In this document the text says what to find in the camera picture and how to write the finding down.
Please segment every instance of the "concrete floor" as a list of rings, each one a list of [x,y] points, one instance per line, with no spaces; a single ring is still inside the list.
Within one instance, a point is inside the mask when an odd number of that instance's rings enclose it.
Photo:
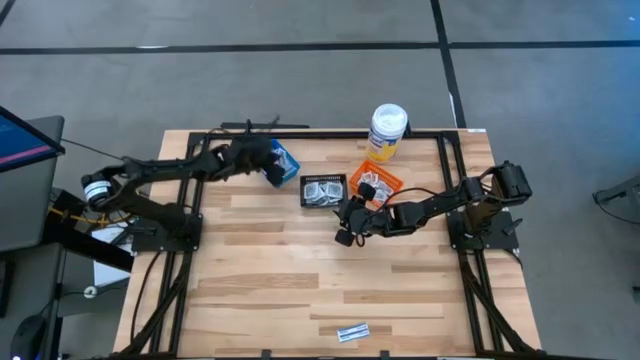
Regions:
[[[640,39],[632,0],[441,3],[450,41]],[[437,41],[437,33],[422,0],[18,0],[0,28],[0,48],[332,41]],[[468,126],[487,128],[496,160],[522,164],[534,190],[513,211],[525,220],[521,256],[544,348],[636,359],[640,229],[604,215],[591,193],[640,173],[640,48],[452,57]],[[65,137],[143,159],[157,155],[166,129],[275,114],[316,128],[366,127],[383,102],[407,109],[414,127],[454,126],[439,50],[0,56],[0,74],[0,104],[18,115],[63,115]],[[109,163],[69,145],[55,185],[80,194],[80,176]],[[88,266],[70,260],[73,286],[88,284]],[[110,296],[99,315],[66,321],[62,350],[110,351],[122,295]],[[96,322],[105,335],[89,347],[78,332]]]

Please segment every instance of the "wooden table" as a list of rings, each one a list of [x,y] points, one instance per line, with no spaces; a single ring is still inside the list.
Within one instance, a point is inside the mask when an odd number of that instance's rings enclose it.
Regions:
[[[184,157],[188,135],[186,130],[167,131],[160,159]],[[486,133],[460,130],[460,139],[470,176],[494,165]],[[366,140],[281,142],[300,162],[300,175],[349,177],[365,158]],[[453,159],[450,164],[456,179]],[[444,190],[433,140],[403,140],[384,167],[405,187]],[[151,197],[175,201],[178,185],[154,184]],[[424,194],[398,198],[422,200]],[[411,236],[372,237],[364,248],[347,248],[334,241],[339,225],[331,211],[300,207],[297,178],[274,189],[255,173],[206,184],[202,213],[205,225],[191,268],[179,356],[257,357],[262,349],[273,350],[274,356],[474,353],[444,216]],[[503,251],[485,254],[496,305],[526,342],[539,347],[520,266]],[[152,256],[136,257],[115,351],[129,343],[133,307]],[[151,272],[137,331],[157,305],[163,258]],[[486,314],[479,309],[491,348]],[[166,319],[171,318],[172,310]],[[338,342],[336,329],[363,321],[371,337]],[[167,348],[168,323],[160,349]]]

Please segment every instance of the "black tray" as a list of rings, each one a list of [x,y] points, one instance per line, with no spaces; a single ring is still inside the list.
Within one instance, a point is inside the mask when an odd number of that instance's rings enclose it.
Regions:
[[[311,182],[322,182],[322,181],[340,181],[342,184],[342,200],[338,202],[336,205],[316,205],[316,204],[307,204],[307,200],[304,198],[304,186]],[[300,176],[300,206],[309,209],[317,209],[317,208],[327,208],[327,207],[338,207],[340,203],[342,203],[345,199],[349,197],[347,194],[347,175],[345,174],[329,174],[329,175],[308,175],[308,176]]]

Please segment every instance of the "white container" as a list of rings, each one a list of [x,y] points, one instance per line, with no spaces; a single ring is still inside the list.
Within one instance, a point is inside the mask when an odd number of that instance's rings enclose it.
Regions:
[[[371,120],[367,156],[375,162],[385,163],[396,153],[409,118],[400,106],[383,104],[378,106]]]

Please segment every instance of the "computer screen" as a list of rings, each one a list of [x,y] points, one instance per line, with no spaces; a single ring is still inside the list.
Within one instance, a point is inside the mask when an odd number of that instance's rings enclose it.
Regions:
[[[64,153],[64,148],[0,107],[0,172]]]

